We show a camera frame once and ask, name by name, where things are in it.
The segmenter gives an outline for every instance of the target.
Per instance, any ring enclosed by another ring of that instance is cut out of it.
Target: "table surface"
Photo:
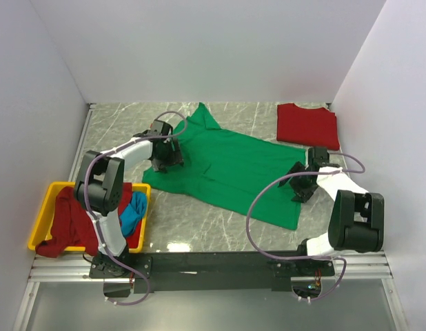
[[[206,103],[222,128],[278,143],[276,141],[276,105],[278,103]],[[166,110],[176,110],[185,116],[193,114],[198,103],[109,103],[96,104],[83,140],[86,150],[107,150],[121,145],[133,134],[146,130],[153,119]],[[301,104],[316,108],[324,104]],[[163,118],[173,126],[176,115]],[[336,155],[331,161],[345,166]],[[143,161],[126,171],[125,181],[140,183],[143,171],[150,167]],[[76,178],[78,167],[74,169]],[[322,189],[302,205],[296,231],[286,230],[261,221],[251,220],[251,233],[264,250],[295,250],[303,239],[327,231],[333,201]],[[193,197],[170,194],[152,189],[145,229],[144,252],[220,252],[252,250],[245,234],[245,217],[236,212],[214,207]]]

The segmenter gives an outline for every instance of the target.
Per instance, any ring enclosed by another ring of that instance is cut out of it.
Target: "blue cloth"
[[[125,238],[134,234],[136,226],[143,219],[146,210],[146,195],[142,192],[133,192],[132,200],[119,217],[121,220],[121,233]]]

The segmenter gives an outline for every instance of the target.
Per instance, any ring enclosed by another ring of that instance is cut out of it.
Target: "clothing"
[[[131,198],[132,184],[124,183],[118,207],[119,215],[125,210]],[[86,211],[74,198],[74,188],[67,186],[58,193],[50,234],[52,239],[42,241],[35,248],[37,254],[44,257],[58,257],[67,246],[84,246],[89,255],[97,255],[98,240],[94,227]]]
[[[326,108],[305,109],[293,103],[278,105],[277,140],[339,150],[336,115]]]
[[[143,219],[147,210],[147,197],[142,192],[133,192],[132,200],[127,205],[123,214],[119,217],[121,221],[121,233],[129,237],[134,234],[140,220]]]
[[[297,161],[305,163],[303,149],[221,129],[203,103],[187,122],[187,130],[178,136],[184,166],[169,167],[167,173],[150,168],[144,172],[143,182],[247,214],[266,185],[286,174]],[[183,127],[182,121],[174,132]],[[295,230],[301,205],[292,202],[293,197],[289,185],[272,188],[256,204],[252,217]]]

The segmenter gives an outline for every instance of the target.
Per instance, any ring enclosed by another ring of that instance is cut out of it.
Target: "wire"
[[[329,295],[332,291],[334,291],[337,286],[341,283],[343,276],[345,275],[345,271],[346,271],[346,259],[344,259],[343,257],[329,257],[329,256],[301,256],[301,257],[280,257],[277,255],[273,255],[270,254],[264,250],[262,250],[261,248],[259,248],[257,246],[257,244],[254,242],[251,234],[250,234],[250,218],[252,216],[253,213],[253,209],[254,206],[257,204],[257,202],[259,201],[259,199],[273,186],[275,186],[278,182],[280,181],[284,181],[286,179],[290,179],[292,177],[297,177],[297,176],[316,176],[316,175],[320,175],[320,174],[326,174],[326,175],[331,175],[331,174],[338,174],[341,172],[352,172],[352,173],[356,173],[356,174],[362,174],[366,171],[365,166],[356,158],[353,157],[352,155],[349,154],[343,154],[343,153],[339,153],[339,152],[334,152],[331,154],[337,154],[337,155],[343,155],[344,157],[349,157],[350,159],[353,159],[355,162],[357,162],[359,164],[359,166],[362,168],[362,170],[352,170],[352,169],[338,169],[332,172],[317,172],[317,171],[310,171],[310,172],[295,172],[293,174],[286,174],[285,176],[282,176],[278,179],[276,179],[275,181],[273,181],[272,183],[270,183],[269,185],[267,185],[267,187],[265,187],[263,190],[261,190],[259,192],[259,194],[256,196],[256,198],[253,200],[250,208],[248,209],[248,213],[247,216],[245,218],[245,231],[247,232],[247,238],[250,241],[250,243],[252,244],[252,246],[254,247],[255,250],[257,250],[259,253],[261,253],[262,255],[270,258],[270,259],[274,259],[274,260],[280,260],[280,261],[291,261],[291,260],[308,260],[308,259],[315,259],[315,260],[320,260],[320,261],[332,261],[332,260],[337,260],[337,261],[342,261],[343,262],[343,267],[342,267],[342,271],[336,281],[336,283],[324,294],[322,294],[319,297],[313,298],[313,299],[309,299],[309,301],[316,301],[316,300],[320,300],[323,299],[324,297],[326,297],[327,295]]]
[[[92,264],[92,261],[91,261],[91,260],[89,260],[89,259],[87,259],[87,258],[84,256],[84,253],[83,253],[82,257],[83,257],[83,260],[84,260],[84,261],[87,261],[87,262],[89,262],[90,264]]]
[[[112,154],[120,152],[120,151],[122,151],[126,148],[129,148],[130,146],[133,146],[134,144],[140,143],[142,141],[146,141],[146,140],[149,141],[149,140],[154,140],[154,139],[174,138],[174,137],[177,137],[177,136],[183,134],[187,130],[187,125],[188,125],[187,119],[180,112],[174,112],[172,110],[168,110],[168,111],[163,112],[160,115],[158,115],[158,117],[155,120],[159,119],[160,117],[162,117],[166,114],[176,114],[176,115],[180,116],[184,121],[184,128],[176,134],[169,134],[169,135],[165,135],[165,136],[153,136],[153,137],[139,137],[139,138],[136,138],[136,139],[132,139],[129,142],[124,143],[123,145],[121,145],[117,148],[113,148],[113,149],[107,151],[106,153],[103,153],[103,154],[100,154],[99,156],[97,156],[95,159],[93,159],[90,162],[88,169],[86,170],[86,174],[85,174],[85,178],[84,178],[84,202],[85,202],[86,210],[89,212],[90,216],[94,219],[95,228],[97,229],[97,236],[99,238],[99,242],[103,246],[105,253],[109,256],[109,258],[113,262],[115,262],[119,266],[129,270],[130,272],[135,273],[139,277],[141,277],[145,281],[145,284],[147,286],[147,290],[145,291],[145,294],[140,299],[133,301],[133,302],[118,302],[118,301],[116,301],[112,298],[108,298],[108,301],[112,302],[115,305],[136,305],[137,303],[144,301],[150,293],[150,281],[148,280],[148,278],[143,273],[141,273],[138,270],[135,270],[134,268],[131,268],[130,266],[118,261],[114,257],[112,252],[109,250],[109,247],[107,247],[107,244],[106,244],[104,237],[103,237],[103,232],[101,230],[101,226],[99,224],[98,216],[93,212],[92,208],[90,207],[90,202],[89,202],[89,178],[90,178],[90,174],[91,174],[92,169],[95,166],[95,164],[104,157],[108,157]]]

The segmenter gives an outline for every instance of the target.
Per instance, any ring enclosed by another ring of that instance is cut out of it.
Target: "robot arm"
[[[95,163],[89,178],[89,202],[98,221],[94,220],[94,229],[98,234],[96,223],[99,222],[104,243],[99,240],[99,252],[105,254],[105,246],[115,257],[127,255],[128,248],[125,238],[121,233],[118,217],[118,205],[123,190],[124,171],[130,169],[138,162],[150,160],[155,171],[165,172],[167,166],[183,165],[183,158],[177,138],[166,139],[173,132],[173,127],[164,122],[155,120],[149,130],[136,134],[123,148],[116,147],[114,154],[103,157]],[[148,137],[163,136],[162,139],[148,139]],[[84,209],[84,183],[90,163],[101,154],[109,151],[88,151],[83,156],[83,161],[74,187],[74,196]]]
[[[384,198],[369,193],[354,183],[342,167],[329,162],[326,148],[308,150],[308,166],[296,163],[289,173],[324,172],[318,176],[299,176],[290,180],[296,196],[294,201],[306,202],[320,186],[334,200],[328,231],[306,241],[308,256],[341,255],[346,250],[378,252],[383,246]]]

